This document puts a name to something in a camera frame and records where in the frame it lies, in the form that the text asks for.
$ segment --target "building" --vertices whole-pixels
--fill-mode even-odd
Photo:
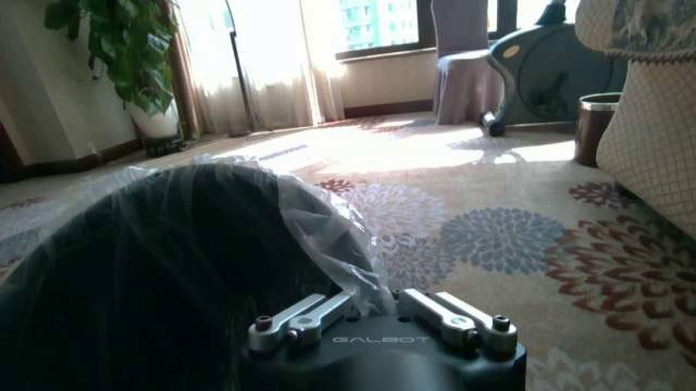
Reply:
[[[338,0],[345,51],[417,42],[416,1]]]

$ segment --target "patterned sofa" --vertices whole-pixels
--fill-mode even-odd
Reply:
[[[696,237],[696,3],[583,0],[576,33],[630,59],[600,168]]]

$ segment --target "sheer curtain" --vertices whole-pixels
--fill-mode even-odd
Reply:
[[[206,132],[249,131],[226,0],[178,0],[180,32]],[[342,119],[334,59],[337,13],[326,0],[232,0],[257,130]]]
[[[178,0],[177,3],[173,9],[186,51],[182,60],[188,62],[202,133],[246,134],[249,124],[226,24],[226,3],[224,0]]]

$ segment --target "metal bracket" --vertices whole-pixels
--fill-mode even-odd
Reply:
[[[515,354],[517,328],[508,317],[503,315],[492,317],[447,292],[437,293],[436,299],[455,312],[473,319],[485,349],[500,355]]]
[[[405,289],[400,294],[400,315],[423,319],[440,330],[445,343],[467,351],[479,347],[477,326],[461,314],[456,314],[417,289]]]
[[[353,299],[353,295],[344,291],[314,310],[290,320],[289,336],[296,347],[309,346],[320,342],[322,331],[349,313],[350,299]]]
[[[305,311],[309,311],[325,298],[325,295],[314,293],[298,301],[289,309],[273,316],[273,318],[261,316],[249,327],[249,348],[257,353],[274,351],[281,342],[284,342],[290,320]]]

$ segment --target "screw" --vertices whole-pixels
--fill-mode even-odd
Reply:
[[[257,326],[258,332],[268,332],[273,326],[273,318],[270,316],[262,315],[257,318],[254,325]]]
[[[483,341],[477,330],[469,330],[465,334],[465,349],[471,352],[481,347]]]
[[[493,317],[493,329],[499,332],[511,330],[511,319],[507,316],[496,315]]]
[[[285,336],[288,337],[288,339],[290,340],[290,343],[292,342],[296,342],[297,339],[301,337],[300,333],[297,332],[297,330],[289,330],[288,331],[288,334],[285,334]]]

